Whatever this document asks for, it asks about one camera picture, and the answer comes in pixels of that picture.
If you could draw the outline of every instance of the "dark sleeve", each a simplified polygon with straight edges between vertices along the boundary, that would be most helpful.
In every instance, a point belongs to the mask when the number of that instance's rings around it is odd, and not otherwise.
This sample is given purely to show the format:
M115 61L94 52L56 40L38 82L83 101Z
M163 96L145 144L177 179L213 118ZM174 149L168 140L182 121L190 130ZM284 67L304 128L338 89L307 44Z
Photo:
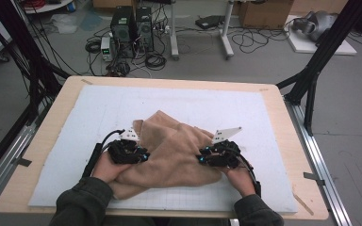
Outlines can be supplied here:
M257 195L246 196L234 205L240 226L284 225L283 218L272 211Z
M86 177L57 200L57 211L49 225L101 225L113 191L103 181Z

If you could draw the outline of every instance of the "black metal pole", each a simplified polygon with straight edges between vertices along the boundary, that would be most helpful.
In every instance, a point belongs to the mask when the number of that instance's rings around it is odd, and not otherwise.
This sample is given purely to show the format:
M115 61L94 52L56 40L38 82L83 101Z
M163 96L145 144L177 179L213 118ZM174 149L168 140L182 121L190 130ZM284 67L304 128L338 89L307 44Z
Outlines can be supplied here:
M25 22L10 0L0 0L0 21L17 44L20 52L27 60L32 62L36 69L36 76L43 84L48 95L57 95L61 84L55 78L50 65L43 62L43 55L28 32Z
M310 90L304 115L304 126L310 135L313 134L312 114L319 75L361 16L362 0L349 0L307 66L300 73L277 84L277 87L281 89L295 83L290 93L285 95L285 100L293 105L299 105L304 95Z
M22 130L23 126L28 121L28 115L32 107L28 105L25 108L25 111L23 114L17 119L17 121L13 124L13 126L10 128L8 133L5 135L5 137L0 142L0 159L2 156L7 152L8 147L10 146L11 142L17 137L19 132Z

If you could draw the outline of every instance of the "desk leg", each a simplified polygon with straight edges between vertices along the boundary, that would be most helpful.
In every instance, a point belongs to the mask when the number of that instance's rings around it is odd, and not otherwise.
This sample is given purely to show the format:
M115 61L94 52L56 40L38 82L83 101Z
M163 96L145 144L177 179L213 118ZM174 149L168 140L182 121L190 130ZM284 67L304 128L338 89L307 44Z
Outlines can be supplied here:
M179 59L178 55L178 44L177 44L177 36L175 34L175 11L174 11L175 1L172 1L172 31L170 34L170 45L172 47L172 57L175 60Z
M227 5L227 10L225 12L225 22L224 22L224 28L220 30L220 36L222 38L222 43L224 44L226 56L225 58L228 59L229 57L232 57L234 55L234 52L232 51L230 41L228 40L227 33L228 33L228 26L230 25L230 19L231 19L231 13L232 8L234 6L234 0L229 0Z

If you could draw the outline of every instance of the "person's right hand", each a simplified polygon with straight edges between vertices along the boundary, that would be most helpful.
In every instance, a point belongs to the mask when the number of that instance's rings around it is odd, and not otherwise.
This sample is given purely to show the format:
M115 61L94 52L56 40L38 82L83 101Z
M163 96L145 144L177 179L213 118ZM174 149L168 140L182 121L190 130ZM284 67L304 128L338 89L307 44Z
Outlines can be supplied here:
M218 168L242 197L255 194L255 187L249 171L244 167Z

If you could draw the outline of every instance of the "wooden table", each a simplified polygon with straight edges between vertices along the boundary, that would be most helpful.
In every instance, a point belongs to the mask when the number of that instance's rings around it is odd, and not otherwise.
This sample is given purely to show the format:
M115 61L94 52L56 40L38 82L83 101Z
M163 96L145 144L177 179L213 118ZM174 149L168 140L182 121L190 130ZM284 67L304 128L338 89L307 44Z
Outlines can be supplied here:
M295 219L326 219L328 211L316 181L304 178L304 172L312 173L299 137L293 127L283 98L277 86L267 84L244 84L183 80L159 80L138 78L104 78L72 76L67 79L60 94L49 110L38 133L29 145L24 159L32 161L29 167L18 166L0 196L2 213L55 213L52 207L29 207L28 202L39 181L46 157L56 143L58 134L78 98L80 90L88 85L105 85L145 88L214 89L259 92L262 94L271 120L272 129L281 152L298 213L283 216ZM108 215L158 216L190 218L234 218L234 213L115 210L107 209Z

